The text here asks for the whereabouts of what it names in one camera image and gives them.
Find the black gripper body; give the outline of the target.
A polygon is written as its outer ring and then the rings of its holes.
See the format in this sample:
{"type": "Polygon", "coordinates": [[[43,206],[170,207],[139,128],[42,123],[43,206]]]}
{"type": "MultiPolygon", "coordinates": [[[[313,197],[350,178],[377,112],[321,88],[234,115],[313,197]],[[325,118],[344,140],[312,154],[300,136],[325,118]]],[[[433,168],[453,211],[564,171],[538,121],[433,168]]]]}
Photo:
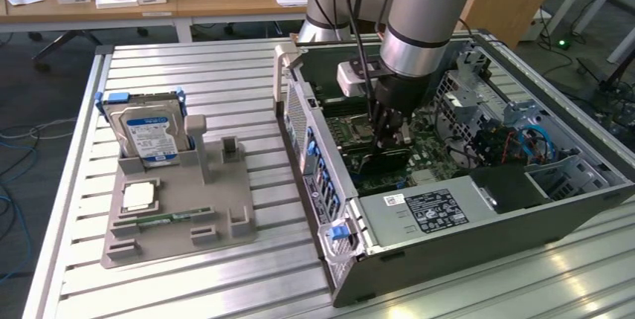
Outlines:
{"type": "Polygon", "coordinates": [[[430,76],[402,77],[392,74],[378,77],[373,87],[374,100],[386,108],[410,115],[424,99],[430,76]]]}

